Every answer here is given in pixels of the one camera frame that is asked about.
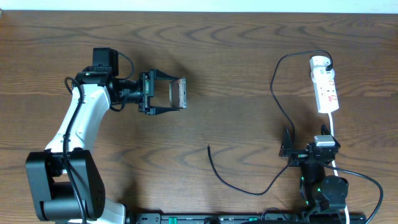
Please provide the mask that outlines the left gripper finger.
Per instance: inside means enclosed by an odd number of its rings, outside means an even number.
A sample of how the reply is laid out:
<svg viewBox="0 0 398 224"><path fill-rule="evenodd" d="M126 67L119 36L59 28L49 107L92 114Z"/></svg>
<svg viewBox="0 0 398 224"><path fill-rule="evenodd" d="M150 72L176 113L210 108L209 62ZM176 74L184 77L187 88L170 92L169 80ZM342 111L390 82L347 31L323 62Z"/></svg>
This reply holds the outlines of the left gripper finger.
<svg viewBox="0 0 398 224"><path fill-rule="evenodd" d="M155 80L170 80L172 82L172 81L178 80L178 77L173 77L161 70L154 70L154 79Z"/></svg>
<svg viewBox="0 0 398 224"><path fill-rule="evenodd" d="M171 111L179 111L178 108L171 108L171 107L161 107L161 106L155 106L152 108L152 114L153 115L159 115L162 113L167 113Z"/></svg>

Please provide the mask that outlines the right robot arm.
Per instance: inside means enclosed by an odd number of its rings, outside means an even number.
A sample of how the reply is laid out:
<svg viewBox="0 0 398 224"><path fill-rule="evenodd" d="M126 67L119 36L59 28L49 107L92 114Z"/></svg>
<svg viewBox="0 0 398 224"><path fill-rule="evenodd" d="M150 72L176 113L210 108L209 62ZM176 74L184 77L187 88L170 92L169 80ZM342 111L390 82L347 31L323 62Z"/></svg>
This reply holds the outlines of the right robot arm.
<svg viewBox="0 0 398 224"><path fill-rule="evenodd" d="M279 156L286 157L290 167L300 168L300 192L308 207L302 216L308 222L315 215L336 215L346 207L348 181L325 173L325 166L335 160L339 148L326 126L305 149L294 149L289 131L284 130Z"/></svg>

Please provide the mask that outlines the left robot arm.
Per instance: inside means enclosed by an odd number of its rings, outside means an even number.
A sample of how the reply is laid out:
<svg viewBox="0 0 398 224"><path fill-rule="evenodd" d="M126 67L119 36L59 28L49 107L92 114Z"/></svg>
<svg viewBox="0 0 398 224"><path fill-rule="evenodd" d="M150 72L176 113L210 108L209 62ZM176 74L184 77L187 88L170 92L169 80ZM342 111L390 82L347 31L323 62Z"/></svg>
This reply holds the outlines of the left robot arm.
<svg viewBox="0 0 398 224"><path fill-rule="evenodd" d="M70 107L44 151L25 162L35 213L41 221L135 223L126 205L106 197L92 152L101 121L115 105L135 103L146 115L187 107L186 79L160 70L142 72L136 81L118 78L113 67L86 67L65 85Z"/></svg>

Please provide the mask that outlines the white USB charger plug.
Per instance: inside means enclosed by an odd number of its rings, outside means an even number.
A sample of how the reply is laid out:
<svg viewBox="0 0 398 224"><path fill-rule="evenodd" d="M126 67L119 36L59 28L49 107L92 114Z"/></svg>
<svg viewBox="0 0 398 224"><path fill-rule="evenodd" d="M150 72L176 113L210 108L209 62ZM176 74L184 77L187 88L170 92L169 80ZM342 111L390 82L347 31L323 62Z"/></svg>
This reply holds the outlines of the white USB charger plug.
<svg viewBox="0 0 398 224"><path fill-rule="evenodd" d="M313 70L315 67L327 67L330 65L330 62L328 57L316 55L310 59L310 68Z"/></svg>

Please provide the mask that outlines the white power strip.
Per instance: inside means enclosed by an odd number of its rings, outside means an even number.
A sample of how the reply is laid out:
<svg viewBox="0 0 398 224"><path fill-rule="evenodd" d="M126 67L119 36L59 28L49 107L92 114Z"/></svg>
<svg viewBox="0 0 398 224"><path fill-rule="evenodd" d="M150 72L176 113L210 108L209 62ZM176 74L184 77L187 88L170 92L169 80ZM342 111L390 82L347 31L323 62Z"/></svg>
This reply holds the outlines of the white power strip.
<svg viewBox="0 0 398 224"><path fill-rule="evenodd" d="M328 114L339 109L334 77L335 71L326 71L326 67L314 67L311 71L319 113Z"/></svg>

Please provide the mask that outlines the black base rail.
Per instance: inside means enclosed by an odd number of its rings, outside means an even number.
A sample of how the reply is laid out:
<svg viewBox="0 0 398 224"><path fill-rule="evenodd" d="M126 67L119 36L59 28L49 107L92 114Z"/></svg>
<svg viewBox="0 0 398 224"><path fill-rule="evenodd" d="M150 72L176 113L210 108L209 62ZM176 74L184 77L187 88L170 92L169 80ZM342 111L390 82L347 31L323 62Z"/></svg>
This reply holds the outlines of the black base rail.
<svg viewBox="0 0 398 224"><path fill-rule="evenodd" d="M304 216L294 214L281 214L271 211L264 215L192 215L192 214L159 214L140 213L128 218L126 223L135 224L261 224L261 223L346 223L344 215L311 215L309 220Z"/></svg>

